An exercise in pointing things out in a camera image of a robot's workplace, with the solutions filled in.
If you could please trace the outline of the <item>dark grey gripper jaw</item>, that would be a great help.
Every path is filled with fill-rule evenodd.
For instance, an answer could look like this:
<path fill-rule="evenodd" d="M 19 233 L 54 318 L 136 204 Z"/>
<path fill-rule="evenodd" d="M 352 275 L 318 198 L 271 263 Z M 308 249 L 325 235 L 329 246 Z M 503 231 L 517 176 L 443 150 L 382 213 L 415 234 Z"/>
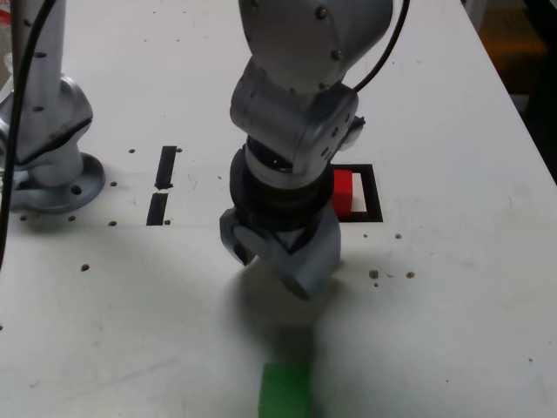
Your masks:
<path fill-rule="evenodd" d="M 227 251 L 244 266 L 251 263 L 251 252 L 234 234 L 234 228 L 240 226 L 236 208 L 226 210 L 219 219 L 221 242 Z"/>

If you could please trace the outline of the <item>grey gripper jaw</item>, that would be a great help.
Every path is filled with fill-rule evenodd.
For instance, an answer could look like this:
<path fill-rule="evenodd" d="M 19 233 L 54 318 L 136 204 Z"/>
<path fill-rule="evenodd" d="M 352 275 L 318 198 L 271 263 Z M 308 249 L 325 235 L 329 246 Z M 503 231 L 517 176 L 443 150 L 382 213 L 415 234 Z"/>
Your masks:
<path fill-rule="evenodd" d="M 309 238 L 301 230 L 272 234 L 254 226 L 238 226 L 237 240 L 302 300 L 315 297 L 340 262 L 339 220 L 330 206 L 318 216 L 317 226 Z"/>

